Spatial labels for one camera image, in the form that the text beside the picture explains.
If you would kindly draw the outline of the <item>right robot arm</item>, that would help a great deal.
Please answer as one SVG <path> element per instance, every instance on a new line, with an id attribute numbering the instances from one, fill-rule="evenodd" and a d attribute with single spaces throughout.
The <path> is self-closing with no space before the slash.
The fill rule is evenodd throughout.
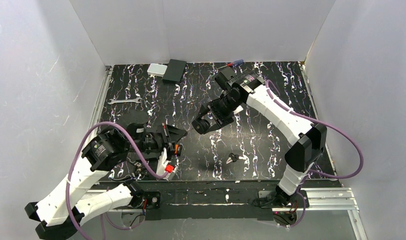
<path id="1" fill-rule="evenodd" d="M 298 117 L 291 107 L 271 92 L 269 81 L 254 73 L 238 75 L 231 67 L 225 67 L 214 79 L 222 94 L 201 105 L 192 121 L 194 130 L 204 135 L 231 124 L 243 104 L 267 118 L 286 137 L 291 148 L 284 157 L 286 169 L 283 177 L 263 206 L 286 206 L 297 195 L 312 166 L 323 154 L 326 126 L 305 116 Z"/>

